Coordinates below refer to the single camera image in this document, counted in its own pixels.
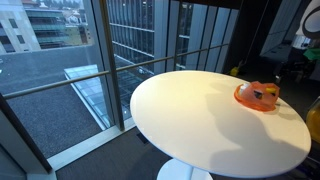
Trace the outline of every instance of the building window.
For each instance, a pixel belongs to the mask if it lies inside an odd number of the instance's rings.
[[[25,44],[24,39],[21,35],[17,35],[17,38],[19,39],[20,44]]]
[[[15,52],[8,36],[0,36],[0,42],[2,43],[7,53]]]
[[[14,19],[9,19],[12,28],[18,28],[17,23]]]

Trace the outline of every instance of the table top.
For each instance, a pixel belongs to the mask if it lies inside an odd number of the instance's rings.
[[[214,174],[260,178],[295,168],[311,147],[304,121],[280,98],[270,112],[241,105],[233,93],[244,82],[204,71],[156,75],[132,94],[132,117],[164,153]]]

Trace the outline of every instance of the orange object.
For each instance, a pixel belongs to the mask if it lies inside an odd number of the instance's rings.
[[[320,143],[320,101],[317,101],[307,114],[306,125],[311,138]]]
[[[279,97],[280,88],[273,83],[261,84],[258,81],[250,83],[241,93],[239,85],[235,92],[235,99],[242,105],[258,111],[272,111]]]

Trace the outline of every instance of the office building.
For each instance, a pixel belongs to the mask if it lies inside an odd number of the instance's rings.
[[[61,10],[26,8],[26,13],[41,49],[65,47],[69,36]]]
[[[39,50],[21,1],[1,1],[0,7],[0,54]]]

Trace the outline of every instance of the white pedestal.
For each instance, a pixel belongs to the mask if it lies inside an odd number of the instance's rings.
[[[157,180],[212,180],[206,171],[193,168],[192,166],[171,159],[166,162],[158,173]]]

